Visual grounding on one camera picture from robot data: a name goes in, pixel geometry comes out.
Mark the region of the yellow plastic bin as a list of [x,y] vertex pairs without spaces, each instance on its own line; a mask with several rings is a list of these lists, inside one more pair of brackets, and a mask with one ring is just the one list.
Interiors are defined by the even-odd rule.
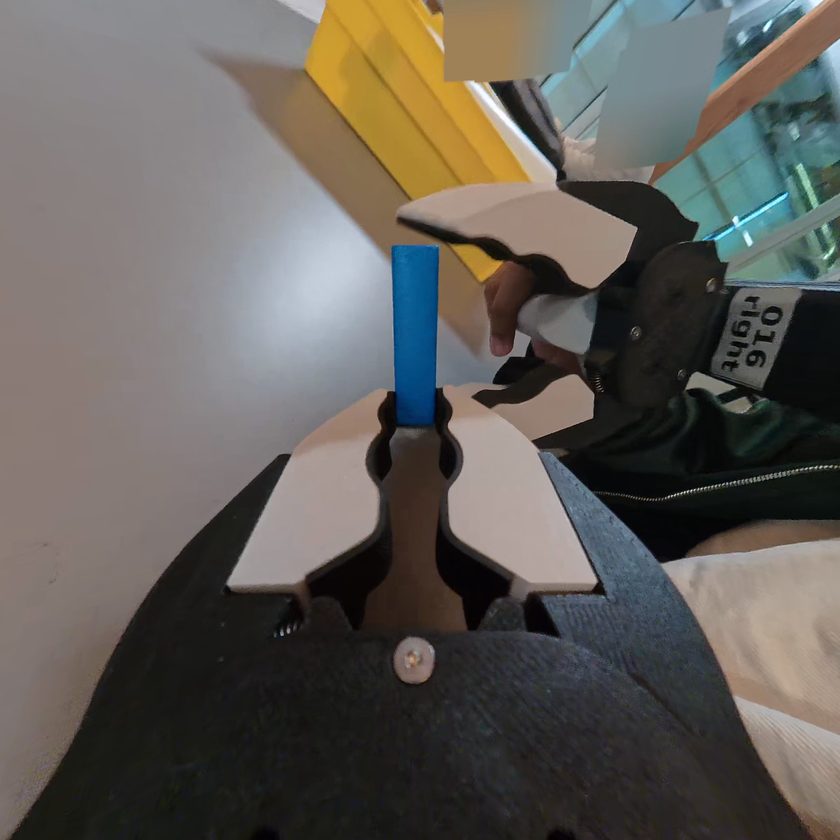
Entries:
[[442,35],[424,2],[329,1],[305,69],[409,199],[530,182],[489,89],[444,79]]

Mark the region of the wooden pillar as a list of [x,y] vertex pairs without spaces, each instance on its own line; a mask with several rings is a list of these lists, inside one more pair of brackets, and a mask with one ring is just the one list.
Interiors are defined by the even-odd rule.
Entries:
[[824,1],[714,90],[694,137],[674,160],[656,164],[651,184],[793,78],[839,38],[839,2]]

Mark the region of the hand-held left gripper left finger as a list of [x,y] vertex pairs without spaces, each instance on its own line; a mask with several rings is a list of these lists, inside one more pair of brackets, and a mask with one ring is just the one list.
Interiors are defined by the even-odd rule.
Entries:
[[227,579],[232,593],[310,593],[375,536],[382,493],[368,456],[387,396],[373,391],[294,448]]

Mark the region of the grey desk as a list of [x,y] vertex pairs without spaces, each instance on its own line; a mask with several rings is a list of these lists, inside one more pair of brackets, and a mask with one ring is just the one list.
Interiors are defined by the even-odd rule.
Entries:
[[175,556],[392,387],[403,192],[306,2],[2,2],[2,838]]

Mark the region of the person's right forearm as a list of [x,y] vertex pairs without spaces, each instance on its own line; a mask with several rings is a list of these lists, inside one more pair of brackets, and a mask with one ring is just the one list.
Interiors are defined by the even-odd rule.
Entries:
[[837,521],[838,423],[692,389],[563,464],[659,561],[751,522]]

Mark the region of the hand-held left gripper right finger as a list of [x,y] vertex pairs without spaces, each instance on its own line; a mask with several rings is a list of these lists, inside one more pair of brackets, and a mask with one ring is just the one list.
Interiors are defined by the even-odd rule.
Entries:
[[455,464],[442,525],[456,548],[524,600],[592,593],[599,581],[535,445],[464,387],[439,393]]

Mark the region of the blue rectangular block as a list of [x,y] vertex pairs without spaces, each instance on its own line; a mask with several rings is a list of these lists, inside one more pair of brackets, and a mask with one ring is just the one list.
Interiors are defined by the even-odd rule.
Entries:
[[392,247],[395,420],[404,427],[435,420],[438,269],[435,245]]

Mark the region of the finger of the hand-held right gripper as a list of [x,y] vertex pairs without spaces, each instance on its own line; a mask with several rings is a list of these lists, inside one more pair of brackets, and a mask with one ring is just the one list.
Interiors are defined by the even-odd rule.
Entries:
[[588,422],[594,393],[577,374],[540,366],[509,385],[481,386],[473,399],[505,419],[530,440]]
[[549,289],[596,289],[621,268],[637,226],[557,186],[462,185],[400,206],[396,222],[439,243],[525,266]]

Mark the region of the person's right hand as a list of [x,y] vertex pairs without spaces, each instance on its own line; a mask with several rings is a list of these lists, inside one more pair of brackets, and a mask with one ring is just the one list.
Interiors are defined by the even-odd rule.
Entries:
[[[484,298],[492,355],[501,358],[513,353],[519,312],[530,299],[535,282],[536,276],[528,267],[506,262],[485,283]],[[531,339],[524,356],[529,360],[550,364],[565,374],[584,376],[577,355],[550,343]]]

